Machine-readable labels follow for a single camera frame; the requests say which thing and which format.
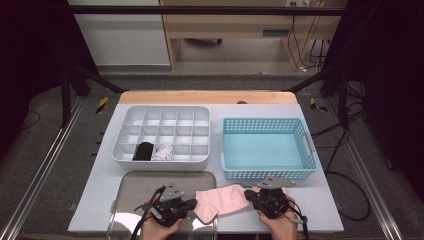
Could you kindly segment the pink sock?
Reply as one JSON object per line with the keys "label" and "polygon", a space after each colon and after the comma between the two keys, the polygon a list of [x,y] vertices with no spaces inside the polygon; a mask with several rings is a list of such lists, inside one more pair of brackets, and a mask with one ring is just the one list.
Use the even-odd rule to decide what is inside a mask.
{"label": "pink sock", "polygon": [[[259,187],[255,187],[255,186],[252,186],[251,190],[253,190],[254,192],[257,192],[257,193],[258,193],[258,192],[261,190],[261,188],[259,188]],[[287,194],[287,189],[286,189],[286,187],[282,187],[282,188],[281,188],[281,190],[282,190],[282,192],[283,192],[284,194]]]}
{"label": "pink sock", "polygon": [[244,192],[238,184],[197,191],[194,213],[203,223],[210,223],[217,216],[241,210],[249,205]]}

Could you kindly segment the white divided organizer box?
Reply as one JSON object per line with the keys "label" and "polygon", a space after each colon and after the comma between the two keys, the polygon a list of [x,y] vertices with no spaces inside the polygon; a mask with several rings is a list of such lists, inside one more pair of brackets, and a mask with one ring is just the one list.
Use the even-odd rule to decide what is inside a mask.
{"label": "white divided organizer box", "polygon": [[[210,152],[209,109],[190,105],[136,105],[125,114],[112,157],[127,171],[202,171]],[[163,145],[170,161],[152,161]]]}

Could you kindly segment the yellow black floor tape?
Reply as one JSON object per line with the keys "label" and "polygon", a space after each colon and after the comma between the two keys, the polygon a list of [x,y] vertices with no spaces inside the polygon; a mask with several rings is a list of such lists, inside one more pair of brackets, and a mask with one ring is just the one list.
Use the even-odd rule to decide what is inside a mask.
{"label": "yellow black floor tape", "polygon": [[320,112],[328,112],[326,107],[318,106],[314,98],[310,98],[311,109],[318,110]]}
{"label": "yellow black floor tape", "polygon": [[103,98],[100,100],[100,102],[99,102],[99,104],[98,104],[98,107],[97,107],[97,109],[96,109],[96,114],[100,114],[100,113],[102,113],[102,111],[104,110],[104,107],[105,107],[105,105],[106,105],[107,101],[108,101],[108,97],[103,97]]}

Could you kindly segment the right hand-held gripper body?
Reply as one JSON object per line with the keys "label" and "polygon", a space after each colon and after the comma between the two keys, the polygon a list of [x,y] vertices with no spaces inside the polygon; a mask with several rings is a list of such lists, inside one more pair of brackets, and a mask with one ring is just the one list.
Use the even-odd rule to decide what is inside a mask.
{"label": "right hand-held gripper body", "polygon": [[254,208],[260,210],[269,219],[281,217],[290,208],[289,200],[283,192],[283,188],[293,184],[293,181],[281,177],[266,177],[257,184],[259,192],[254,200]]}

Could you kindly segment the black curtain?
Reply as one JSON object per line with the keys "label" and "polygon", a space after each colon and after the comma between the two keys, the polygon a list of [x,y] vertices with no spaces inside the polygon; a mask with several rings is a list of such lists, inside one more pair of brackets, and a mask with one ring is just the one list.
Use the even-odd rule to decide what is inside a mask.
{"label": "black curtain", "polygon": [[424,200],[424,0],[347,0],[325,66],[365,86],[365,109],[394,166]]}
{"label": "black curtain", "polygon": [[68,0],[0,0],[0,160],[29,112],[31,99],[60,85],[61,67],[33,12],[46,18],[70,60],[97,71]]}

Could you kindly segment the black horizontal frame bar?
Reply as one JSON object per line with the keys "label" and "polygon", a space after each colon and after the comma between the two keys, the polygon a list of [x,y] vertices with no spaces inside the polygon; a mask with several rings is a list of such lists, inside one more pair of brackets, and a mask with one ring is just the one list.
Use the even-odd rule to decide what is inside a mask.
{"label": "black horizontal frame bar", "polygon": [[74,14],[343,16],[345,8],[71,5]]}

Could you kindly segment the person's left hand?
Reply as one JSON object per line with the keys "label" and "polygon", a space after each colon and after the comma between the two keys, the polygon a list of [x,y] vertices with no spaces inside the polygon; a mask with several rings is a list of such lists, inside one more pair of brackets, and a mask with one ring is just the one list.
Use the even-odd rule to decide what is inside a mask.
{"label": "person's left hand", "polygon": [[140,230],[140,240],[166,240],[169,236],[177,233],[183,219],[179,219],[171,227],[158,224],[153,217],[148,217]]}

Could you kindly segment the person's right hand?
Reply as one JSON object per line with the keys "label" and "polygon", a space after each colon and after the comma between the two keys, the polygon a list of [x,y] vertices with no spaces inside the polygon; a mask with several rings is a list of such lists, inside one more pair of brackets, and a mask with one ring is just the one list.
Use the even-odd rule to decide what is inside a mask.
{"label": "person's right hand", "polygon": [[269,219],[260,210],[257,214],[259,220],[269,228],[272,240],[298,240],[298,226],[291,221],[291,218],[297,219],[297,215],[292,210],[287,210],[277,219]]}

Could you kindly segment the aluminium floor rail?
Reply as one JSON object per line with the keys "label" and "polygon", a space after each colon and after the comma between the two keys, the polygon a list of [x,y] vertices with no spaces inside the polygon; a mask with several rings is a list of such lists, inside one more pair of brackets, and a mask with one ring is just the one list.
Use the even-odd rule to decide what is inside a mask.
{"label": "aluminium floor rail", "polygon": [[337,148],[343,146],[349,161],[352,164],[353,171],[359,181],[359,187],[363,195],[368,199],[369,209],[376,217],[380,228],[385,235],[386,240],[403,240],[400,229],[394,220],[381,192],[375,181],[367,170],[365,163],[350,136],[350,131],[342,126],[338,127],[340,133],[340,142]]}
{"label": "aluminium floor rail", "polygon": [[18,236],[29,212],[31,211],[43,185],[50,174],[67,138],[78,119],[81,109],[86,102],[85,97],[77,97],[71,108],[71,115],[68,122],[60,128],[40,167],[33,177],[24,196],[20,200],[12,217],[0,232],[0,240],[15,240]]}

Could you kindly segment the light wooden desk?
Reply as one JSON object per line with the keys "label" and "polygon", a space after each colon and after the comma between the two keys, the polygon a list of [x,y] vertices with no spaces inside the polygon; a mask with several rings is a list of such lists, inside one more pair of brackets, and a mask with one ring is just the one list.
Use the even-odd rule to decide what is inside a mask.
{"label": "light wooden desk", "polygon": [[[348,0],[158,0],[162,6],[343,8]],[[338,16],[164,15],[170,64],[176,66],[182,39],[278,39],[293,70],[306,66],[312,40],[331,40]]]}

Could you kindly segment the metal tray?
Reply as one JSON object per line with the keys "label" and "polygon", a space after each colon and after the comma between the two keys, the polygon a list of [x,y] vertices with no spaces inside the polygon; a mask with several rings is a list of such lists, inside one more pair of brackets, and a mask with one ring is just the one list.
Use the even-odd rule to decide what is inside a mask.
{"label": "metal tray", "polygon": [[[209,172],[130,172],[121,180],[111,210],[107,240],[130,240],[143,216],[141,205],[147,203],[157,189],[174,185],[182,192],[182,200],[194,199],[197,191],[213,189],[215,177]],[[216,240],[217,220],[204,224],[189,211],[179,231],[167,240]]]}

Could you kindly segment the black diagonal frame strut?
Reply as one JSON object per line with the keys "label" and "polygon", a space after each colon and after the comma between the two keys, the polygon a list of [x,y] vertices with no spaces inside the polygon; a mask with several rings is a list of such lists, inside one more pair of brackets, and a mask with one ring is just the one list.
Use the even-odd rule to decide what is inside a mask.
{"label": "black diagonal frame strut", "polygon": [[61,127],[65,127],[71,119],[70,87],[74,88],[78,96],[88,96],[91,89],[86,82],[87,79],[93,80],[114,93],[126,92],[126,89],[112,84],[111,82],[103,79],[99,74],[82,66],[72,65],[71,67],[64,68],[60,76],[62,98]]}
{"label": "black diagonal frame strut", "polygon": [[320,93],[323,97],[329,97],[338,91],[338,120],[345,130],[349,129],[348,110],[347,110],[347,85],[348,76],[343,66],[329,66],[321,72],[309,77],[301,83],[288,88],[283,89],[283,92],[297,93],[305,87],[323,80],[324,84],[321,87]]}

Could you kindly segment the white cabinet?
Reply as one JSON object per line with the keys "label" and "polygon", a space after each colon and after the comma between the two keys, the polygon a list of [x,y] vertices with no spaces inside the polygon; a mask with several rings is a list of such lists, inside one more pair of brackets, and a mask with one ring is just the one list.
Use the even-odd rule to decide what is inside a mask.
{"label": "white cabinet", "polygon": [[169,65],[161,15],[76,14],[98,66]]}

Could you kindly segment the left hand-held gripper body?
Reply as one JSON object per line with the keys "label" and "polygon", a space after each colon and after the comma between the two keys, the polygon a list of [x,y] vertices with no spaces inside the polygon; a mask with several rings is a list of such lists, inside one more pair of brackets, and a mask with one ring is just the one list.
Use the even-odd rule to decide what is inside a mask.
{"label": "left hand-held gripper body", "polygon": [[183,196],[184,193],[173,180],[160,187],[150,208],[155,221],[161,226],[171,227],[179,219],[184,219],[187,215],[187,206],[182,199]]}

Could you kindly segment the blue perforated plastic basket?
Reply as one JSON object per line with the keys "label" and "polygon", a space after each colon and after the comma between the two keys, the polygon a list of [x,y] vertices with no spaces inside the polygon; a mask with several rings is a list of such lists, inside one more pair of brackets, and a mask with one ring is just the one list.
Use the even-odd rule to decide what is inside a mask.
{"label": "blue perforated plastic basket", "polygon": [[221,166],[228,181],[277,176],[306,180],[318,168],[318,156],[299,118],[224,118]]}

